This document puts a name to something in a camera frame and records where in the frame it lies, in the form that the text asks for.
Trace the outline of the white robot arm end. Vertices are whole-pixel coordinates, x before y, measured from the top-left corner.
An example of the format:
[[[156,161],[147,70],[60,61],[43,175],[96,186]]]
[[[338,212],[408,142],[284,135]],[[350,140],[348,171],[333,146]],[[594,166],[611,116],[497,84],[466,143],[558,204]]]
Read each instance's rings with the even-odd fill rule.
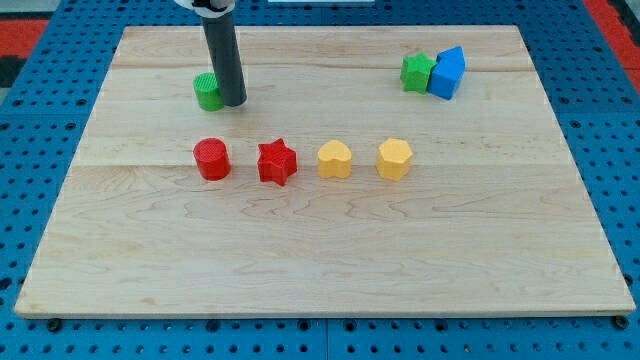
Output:
[[[235,0],[174,0],[174,2],[203,18],[219,18],[232,12],[236,4]]]

